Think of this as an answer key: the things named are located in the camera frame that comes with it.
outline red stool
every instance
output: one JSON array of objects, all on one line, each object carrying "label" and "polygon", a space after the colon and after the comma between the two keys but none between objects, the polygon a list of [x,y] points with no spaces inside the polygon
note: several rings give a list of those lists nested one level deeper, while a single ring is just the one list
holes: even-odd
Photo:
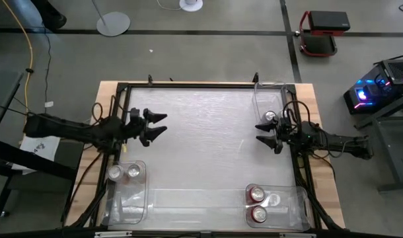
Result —
[{"label": "red stool", "polygon": [[[303,29],[306,17],[310,29]],[[305,11],[300,21],[300,52],[308,56],[328,57],[337,52],[334,36],[349,30],[347,13],[332,11]]]}]

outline white lamp base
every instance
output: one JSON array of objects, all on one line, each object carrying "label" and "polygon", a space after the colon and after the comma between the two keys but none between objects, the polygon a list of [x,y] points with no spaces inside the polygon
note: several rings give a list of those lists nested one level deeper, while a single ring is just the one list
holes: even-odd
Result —
[{"label": "white lamp base", "polygon": [[129,17],[123,13],[112,12],[103,15],[103,19],[97,21],[97,30],[104,36],[118,36],[128,30],[131,25]]},{"label": "white lamp base", "polygon": [[180,7],[188,12],[198,11],[203,7],[203,0],[198,0],[195,4],[187,4],[186,0],[180,0]]}]

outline concrete floor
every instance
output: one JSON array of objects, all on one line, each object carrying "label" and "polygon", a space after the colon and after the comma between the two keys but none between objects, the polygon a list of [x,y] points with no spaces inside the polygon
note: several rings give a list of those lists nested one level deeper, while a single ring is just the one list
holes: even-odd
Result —
[{"label": "concrete floor", "polygon": [[[159,0],[176,7],[177,0]],[[122,11],[131,18],[131,30],[261,30],[284,31],[279,0],[205,0],[196,13],[160,9],[155,0],[98,1],[103,12]],[[9,1],[27,27],[40,27],[41,19],[24,0]],[[67,18],[65,29],[95,29],[97,13],[90,1],[51,1]],[[346,11],[350,32],[403,32],[403,1],[286,0],[291,30],[297,29],[306,10]],[[0,27],[16,28],[0,4]],[[50,114],[70,120],[89,118],[98,83],[102,80],[146,79],[183,81],[249,81],[255,72],[262,81],[294,82],[287,40],[284,36],[177,36],[50,34],[52,64],[48,98],[54,101]],[[34,70],[29,85],[29,105],[39,112],[44,104],[44,75],[48,43],[43,34],[30,34]],[[299,41],[294,38],[295,49]],[[340,37],[338,53],[331,58],[307,58],[296,50],[301,80],[313,83],[325,130],[360,134],[348,113],[342,94],[367,73],[372,63],[403,54],[403,37]],[[28,65],[28,47],[22,34],[0,33],[0,69],[23,71]],[[24,97],[24,83],[17,93]],[[23,110],[17,102],[12,108]],[[23,117],[8,112],[0,126],[0,140],[17,144]],[[392,182],[379,147],[376,156],[363,161],[344,155],[333,159],[338,194],[348,229],[358,232],[403,236],[403,191],[379,194],[378,185]],[[0,189],[3,179],[0,178]],[[59,225],[59,202],[42,201],[45,214],[26,209],[27,196],[11,196],[9,208],[17,217],[0,220],[0,232],[50,229]]]}]

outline desk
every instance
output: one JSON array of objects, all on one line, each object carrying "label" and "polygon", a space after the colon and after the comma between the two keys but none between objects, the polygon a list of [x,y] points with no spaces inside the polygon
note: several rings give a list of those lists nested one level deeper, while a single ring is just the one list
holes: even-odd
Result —
[{"label": "desk", "polygon": [[[134,81],[133,83],[147,83],[146,81]],[[103,106],[103,117],[109,113],[110,97],[116,94],[116,87],[118,81],[102,81],[100,82],[99,90],[96,97],[96,102],[99,102]],[[314,95],[313,85],[311,84],[296,84],[297,99],[307,104],[311,112],[312,122],[321,123],[316,97]],[[301,118],[307,120],[307,111],[300,107]],[[93,147],[86,150],[81,157],[79,165],[79,171],[75,186],[80,180],[84,170],[88,167],[91,161],[98,155],[96,149]],[[84,178],[82,185],[77,191],[77,195],[72,203],[71,209],[67,216],[66,225],[72,224],[78,219],[78,217],[85,211],[96,192],[96,186],[98,176],[100,172],[102,160],[97,161]],[[345,227],[344,219],[342,217],[342,211],[340,207],[340,201],[336,190],[334,176],[332,170],[327,163],[322,160],[310,158],[311,171],[314,182],[314,189],[316,191],[316,197],[322,204],[326,212],[332,217],[332,219],[341,227]]]}]

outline clear plastic container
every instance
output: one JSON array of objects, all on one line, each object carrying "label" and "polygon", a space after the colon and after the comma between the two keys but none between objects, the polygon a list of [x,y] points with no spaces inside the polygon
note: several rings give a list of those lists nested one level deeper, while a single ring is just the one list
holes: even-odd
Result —
[{"label": "clear plastic container", "polygon": [[278,87],[278,90],[284,90],[285,84],[283,83],[257,83],[254,86],[254,92],[252,97],[254,113],[257,118],[258,124],[266,123],[266,114],[273,112],[278,115],[280,112],[276,112],[277,108],[282,108],[282,99],[277,97],[276,94],[271,94],[270,89],[272,87]]},{"label": "clear plastic container", "polygon": [[137,224],[143,219],[146,208],[146,165],[142,161],[132,161],[115,166],[121,167],[124,173],[120,180],[109,181],[106,204],[111,204],[111,210],[105,212],[102,224]]},{"label": "clear plastic container", "polygon": [[[253,188],[264,191],[264,199],[256,202],[250,195]],[[245,196],[246,221],[254,228],[291,229],[306,231],[309,223],[310,204],[306,190],[300,186],[264,186],[249,184]]]}]

